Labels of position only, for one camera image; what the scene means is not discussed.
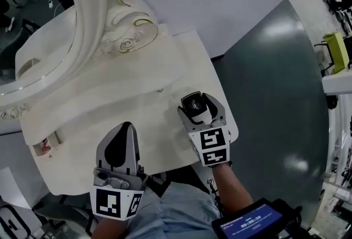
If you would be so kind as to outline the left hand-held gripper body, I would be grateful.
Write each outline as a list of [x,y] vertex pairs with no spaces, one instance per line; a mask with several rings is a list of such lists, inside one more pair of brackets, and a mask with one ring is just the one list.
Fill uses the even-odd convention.
[[90,190],[93,214],[104,218],[126,221],[138,212],[148,175],[123,173],[95,168]]

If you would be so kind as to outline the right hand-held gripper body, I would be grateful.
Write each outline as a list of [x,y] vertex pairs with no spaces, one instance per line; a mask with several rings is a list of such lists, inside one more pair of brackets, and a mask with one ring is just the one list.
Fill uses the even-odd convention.
[[230,161],[231,134],[226,123],[214,121],[210,129],[188,135],[202,166],[212,167]]

